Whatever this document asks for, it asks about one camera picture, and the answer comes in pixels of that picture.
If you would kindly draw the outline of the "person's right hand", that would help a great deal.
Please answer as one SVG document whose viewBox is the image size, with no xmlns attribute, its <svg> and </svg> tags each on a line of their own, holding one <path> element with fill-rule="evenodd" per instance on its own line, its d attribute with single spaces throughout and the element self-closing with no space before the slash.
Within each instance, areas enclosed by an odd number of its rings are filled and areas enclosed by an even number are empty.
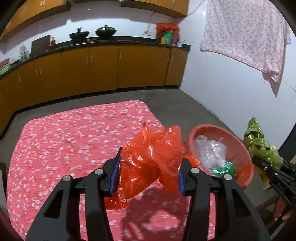
<svg viewBox="0 0 296 241">
<path fill-rule="evenodd" d="M 285 221 L 288 220 L 291 216 L 291 214 L 293 213 L 293 210 L 288 211 L 285 215 L 282 215 L 284 209 L 287 207 L 288 203 L 282 198 L 280 197 L 276 207 L 275 207 L 275 212 L 273 214 L 273 218 L 274 220 L 277 220 L 281 217 L 281 220 Z"/>
</svg>

